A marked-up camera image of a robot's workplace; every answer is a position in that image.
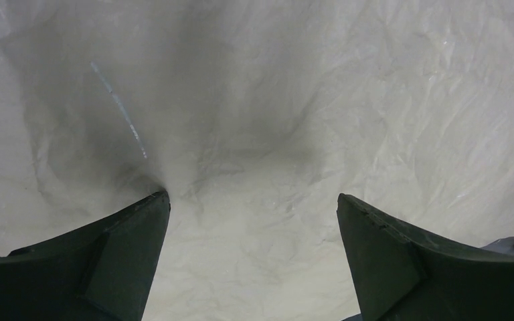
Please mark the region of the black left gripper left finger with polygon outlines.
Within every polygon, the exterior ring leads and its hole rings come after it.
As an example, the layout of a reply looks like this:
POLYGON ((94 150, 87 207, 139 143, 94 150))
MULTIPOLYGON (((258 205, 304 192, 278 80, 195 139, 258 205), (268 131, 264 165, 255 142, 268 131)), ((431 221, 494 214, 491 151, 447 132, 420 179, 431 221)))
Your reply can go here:
POLYGON ((170 209, 158 191, 0 257, 0 320, 141 320, 170 209))

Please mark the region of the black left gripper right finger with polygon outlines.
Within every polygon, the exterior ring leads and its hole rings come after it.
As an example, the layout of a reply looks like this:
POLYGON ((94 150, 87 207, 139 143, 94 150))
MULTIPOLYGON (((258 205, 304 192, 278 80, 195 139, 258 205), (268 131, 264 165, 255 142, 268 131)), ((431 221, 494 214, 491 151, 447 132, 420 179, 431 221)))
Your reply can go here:
POLYGON ((351 196, 337 218, 363 320, 514 320, 514 255, 447 239, 351 196))

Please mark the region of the peach wrapping paper sheet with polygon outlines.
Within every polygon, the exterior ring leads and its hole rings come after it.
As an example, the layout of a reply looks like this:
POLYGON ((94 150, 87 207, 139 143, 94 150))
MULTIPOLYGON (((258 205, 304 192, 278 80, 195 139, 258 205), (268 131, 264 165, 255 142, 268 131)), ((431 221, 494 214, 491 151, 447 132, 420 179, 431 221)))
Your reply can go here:
POLYGON ((514 1, 0 1, 0 256, 157 187, 145 320, 341 320, 341 193, 514 237, 514 1))

